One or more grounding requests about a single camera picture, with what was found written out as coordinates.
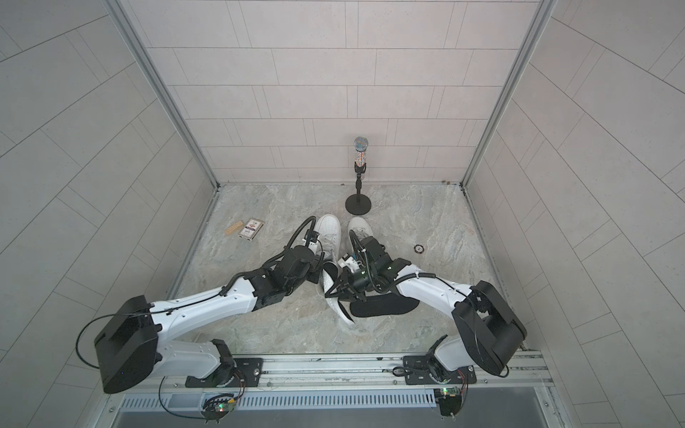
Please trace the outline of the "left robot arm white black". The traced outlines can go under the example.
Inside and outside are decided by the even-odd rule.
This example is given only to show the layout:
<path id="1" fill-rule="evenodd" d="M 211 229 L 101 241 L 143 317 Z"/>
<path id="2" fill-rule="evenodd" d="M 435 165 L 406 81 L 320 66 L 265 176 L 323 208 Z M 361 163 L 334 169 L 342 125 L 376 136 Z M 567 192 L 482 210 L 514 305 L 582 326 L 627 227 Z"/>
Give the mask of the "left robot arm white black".
<path id="1" fill-rule="evenodd" d="M 180 341 L 180 336 L 227 317 L 283 301 L 319 273 L 324 255 L 319 235 L 302 245 L 287 244 L 261 267 L 241 272 L 223 287 L 171 301 L 127 300 L 94 339 L 97 367 L 107 394 L 124 392 L 156 376 L 186 376 L 196 388 L 224 386 L 237 378 L 228 344 Z"/>

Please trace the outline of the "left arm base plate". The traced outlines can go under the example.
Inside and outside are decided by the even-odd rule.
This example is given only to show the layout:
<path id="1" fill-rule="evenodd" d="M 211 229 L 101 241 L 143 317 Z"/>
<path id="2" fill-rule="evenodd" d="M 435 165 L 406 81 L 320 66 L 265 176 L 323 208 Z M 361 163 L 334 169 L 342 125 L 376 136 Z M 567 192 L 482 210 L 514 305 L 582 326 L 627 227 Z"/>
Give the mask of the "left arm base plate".
<path id="1" fill-rule="evenodd" d="M 256 387 L 262 375 L 262 358 L 232 358 L 222 362 L 205 378 L 188 376 L 185 387 L 191 389 Z"/>

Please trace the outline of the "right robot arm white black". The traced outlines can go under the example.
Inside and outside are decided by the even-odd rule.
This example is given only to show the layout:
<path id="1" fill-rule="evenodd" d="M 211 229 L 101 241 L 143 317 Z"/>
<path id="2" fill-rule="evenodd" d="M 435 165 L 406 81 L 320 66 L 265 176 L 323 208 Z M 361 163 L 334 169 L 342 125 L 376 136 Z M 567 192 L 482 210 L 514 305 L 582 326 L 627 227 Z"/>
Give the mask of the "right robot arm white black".
<path id="1" fill-rule="evenodd" d="M 469 367 L 508 376 L 508 363 L 527 332 L 492 284 L 448 281 L 408 260 L 392 259 L 372 236 L 359 240 L 352 235 L 351 240 L 353 255 L 327 260 L 322 268 L 325 296 L 344 320 L 402 315 L 424 303 L 452 317 L 458 335 L 439 338 L 416 373 L 435 383 L 464 378 Z"/>

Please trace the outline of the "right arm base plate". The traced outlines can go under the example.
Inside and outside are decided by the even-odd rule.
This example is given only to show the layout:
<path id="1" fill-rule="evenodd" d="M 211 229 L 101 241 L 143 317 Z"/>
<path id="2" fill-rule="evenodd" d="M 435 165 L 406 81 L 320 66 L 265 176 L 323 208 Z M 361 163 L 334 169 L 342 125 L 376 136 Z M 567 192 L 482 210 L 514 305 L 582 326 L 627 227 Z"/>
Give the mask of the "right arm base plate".
<path id="1" fill-rule="evenodd" d="M 471 366 L 454 370 L 444 368 L 435 356 L 404 356 L 402 365 L 394 368 L 394 374 L 403 377 L 407 385 L 471 385 L 477 383 Z"/>

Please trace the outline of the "white sneaker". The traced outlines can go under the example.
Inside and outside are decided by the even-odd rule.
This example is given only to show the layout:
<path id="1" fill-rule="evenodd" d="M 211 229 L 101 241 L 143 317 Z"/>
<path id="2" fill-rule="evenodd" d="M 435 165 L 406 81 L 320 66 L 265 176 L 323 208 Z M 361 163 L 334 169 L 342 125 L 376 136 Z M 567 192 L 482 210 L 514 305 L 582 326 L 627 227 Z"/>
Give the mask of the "white sneaker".
<path id="1" fill-rule="evenodd" d="M 348 225 L 348 237 L 350 243 L 362 242 L 366 238 L 373 235 L 373 231 L 369 223 L 362 217 L 354 217 L 350 220 Z"/>
<path id="2" fill-rule="evenodd" d="M 350 257 L 346 255 L 344 258 L 341 258 L 339 254 L 342 228 L 338 217 L 333 214 L 322 216 L 317 220 L 314 230 L 319 233 L 318 254 L 324 255 L 324 262 L 327 260 L 335 262 L 339 266 L 338 277 L 341 276 L 343 268 L 347 268 L 350 265 L 348 263 Z"/>

